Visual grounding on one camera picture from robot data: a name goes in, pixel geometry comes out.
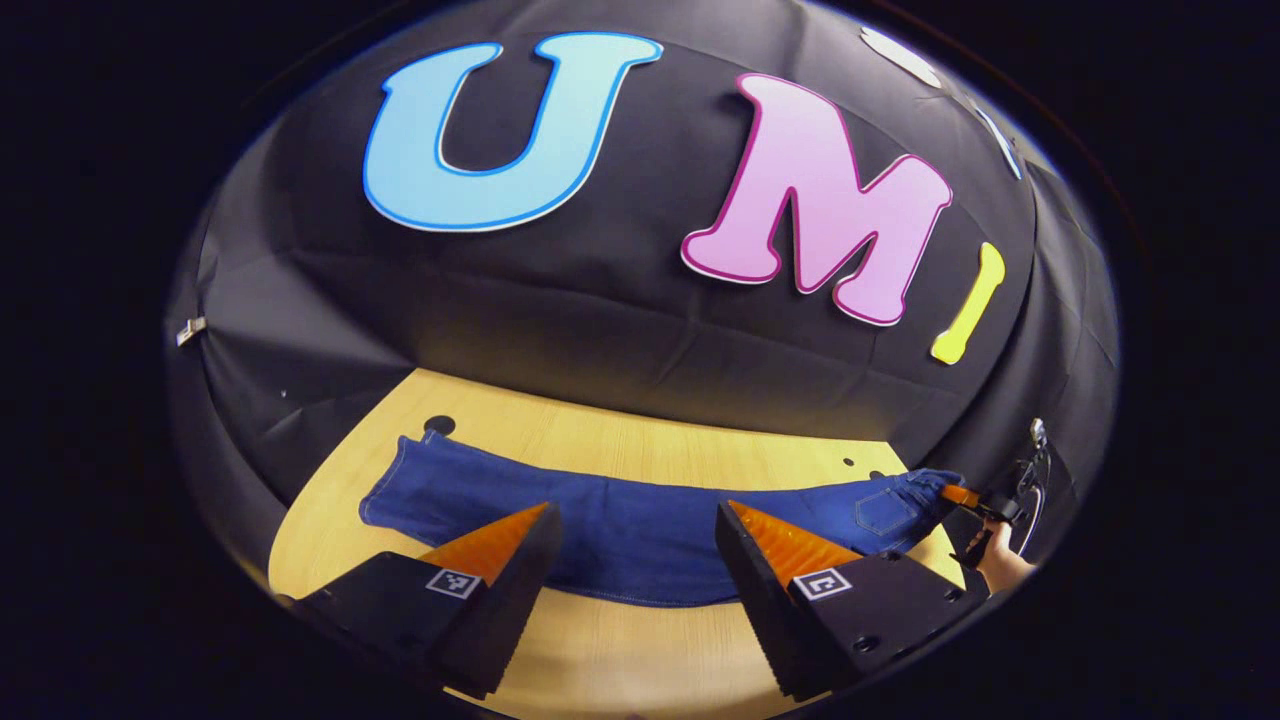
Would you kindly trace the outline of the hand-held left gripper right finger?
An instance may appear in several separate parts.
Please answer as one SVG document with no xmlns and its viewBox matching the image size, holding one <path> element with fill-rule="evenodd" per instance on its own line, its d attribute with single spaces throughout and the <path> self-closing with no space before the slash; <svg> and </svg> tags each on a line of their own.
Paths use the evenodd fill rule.
<svg viewBox="0 0 1280 720">
<path fill-rule="evenodd" d="M 782 694 L 863 685 L 960 625 L 986 597 L 905 553 L 860 555 L 727 500 L 716 546 Z"/>
</svg>

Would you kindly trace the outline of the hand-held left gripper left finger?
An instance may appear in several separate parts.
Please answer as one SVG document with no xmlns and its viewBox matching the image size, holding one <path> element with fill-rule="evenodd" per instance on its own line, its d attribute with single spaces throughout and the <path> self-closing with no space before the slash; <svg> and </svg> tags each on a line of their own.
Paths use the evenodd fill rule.
<svg viewBox="0 0 1280 720">
<path fill-rule="evenodd" d="M 419 557 L 376 553 L 292 594 L 291 612 L 406 680 L 485 700 L 506 674 L 562 539 L 558 506 L 539 503 Z"/>
</svg>

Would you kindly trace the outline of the black backdrop cloth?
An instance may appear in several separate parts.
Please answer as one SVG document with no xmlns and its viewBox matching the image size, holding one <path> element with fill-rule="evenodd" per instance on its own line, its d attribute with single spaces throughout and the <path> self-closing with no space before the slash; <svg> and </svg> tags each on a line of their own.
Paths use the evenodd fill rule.
<svg viewBox="0 0 1280 720">
<path fill-rule="evenodd" d="M 581 31 L 662 54 L 628 69 L 567 201 L 477 233 L 417 231 L 370 204 L 364 155 L 389 76 L 498 44 L 465 81 L 443 154 L 462 173 L 502 170 L 532 142 L 550 83 L 536 45 Z M 748 143 L 746 73 L 831 100 L 863 188 L 909 154 L 948 182 L 899 323 L 836 307 L 861 255 L 800 291 L 788 218 L 780 273 L 762 284 L 684 263 Z M 163 324 L 182 484 L 259 580 L 314 473 L 417 369 L 695 427 L 884 442 L 909 466 L 972 482 L 1001 471 L 1039 416 L 1071 486 L 1051 500 L 1037 555 L 1096 483 L 1123 374 L 1098 173 L 1032 97 L 905 10 L 470 0 L 393 19 L 274 90 L 183 243 Z M 178 348 L 195 316 L 207 331 Z"/>
</svg>

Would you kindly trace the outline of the blue denim jeans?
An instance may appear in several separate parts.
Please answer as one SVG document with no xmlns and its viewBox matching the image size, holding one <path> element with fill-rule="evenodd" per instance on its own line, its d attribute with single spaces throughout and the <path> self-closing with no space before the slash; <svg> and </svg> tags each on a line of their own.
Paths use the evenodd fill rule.
<svg viewBox="0 0 1280 720">
<path fill-rule="evenodd" d="M 805 489 L 659 486 L 535 468 L 429 433 L 399 439 L 358 515 L 371 527 L 439 547 L 549 502 L 564 527 L 549 587 L 643 607 L 690 609 L 737 596 L 714 536 L 726 500 L 858 553 L 905 552 L 950 511 L 943 488 L 965 483 L 955 471 L 923 468 Z"/>
</svg>

